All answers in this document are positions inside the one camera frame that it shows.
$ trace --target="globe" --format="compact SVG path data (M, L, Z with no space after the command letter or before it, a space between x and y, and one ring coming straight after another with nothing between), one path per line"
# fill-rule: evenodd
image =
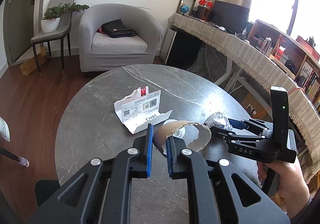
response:
M183 13L187 13L189 11L189 7L187 5L182 5L180 10L183 12Z

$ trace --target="bonsai plant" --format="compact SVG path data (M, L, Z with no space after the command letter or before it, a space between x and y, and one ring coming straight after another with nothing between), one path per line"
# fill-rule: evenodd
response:
M88 5L80 5L76 3L73 3L71 5L70 3L68 3L68 4L64 4L63 6L59 5L59 6L47 8L41 20L41 27L42 27L43 33L53 32L57 30L57 27L60 22L60 17L63 14L67 14L70 12L79 13L88 8L89 8Z

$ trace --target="gray marble tabletop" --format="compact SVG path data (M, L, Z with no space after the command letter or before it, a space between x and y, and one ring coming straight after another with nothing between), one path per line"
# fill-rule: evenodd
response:
M170 119L204 123L221 111L229 118L249 119L242 106L217 85L193 73L164 65L139 64L117 68L90 81L71 100L59 124L55 162L64 184L92 158L115 157L133 144L132 135L118 119L114 102L138 87L161 90L159 112L173 110ZM186 137L197 135L186 128ZM228 153L225 141L211 139L201 151L205 159L227 158L258 184L256 162ZM185 180L169 179L167 161L153 149L149 179L133 179L131 223L188 223L188 191Z

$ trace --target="silver screw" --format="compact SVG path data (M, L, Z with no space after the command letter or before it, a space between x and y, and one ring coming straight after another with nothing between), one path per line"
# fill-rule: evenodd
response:
M128 149L128 154L130 155L135 155L135 154L138 154L138 149L132 147L132 148L129 148Z
M226 160L226 159L220 159L219 160L219 164L224 166L224 167L227 167L229 165L229 161Z
M184 154L185 156L189 156L192 154L192 150L186 148L182 150L182 154Z
M93 165L93 166L98 166L99 164L101 164L101 160L99 158L94 158L90 161L90 163Z

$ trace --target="white flower pot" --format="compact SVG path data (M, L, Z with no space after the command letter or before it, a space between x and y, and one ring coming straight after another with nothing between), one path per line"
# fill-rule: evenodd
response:
M57 30L60 18L57 19L42 19L41 28L43 33L54 32Z

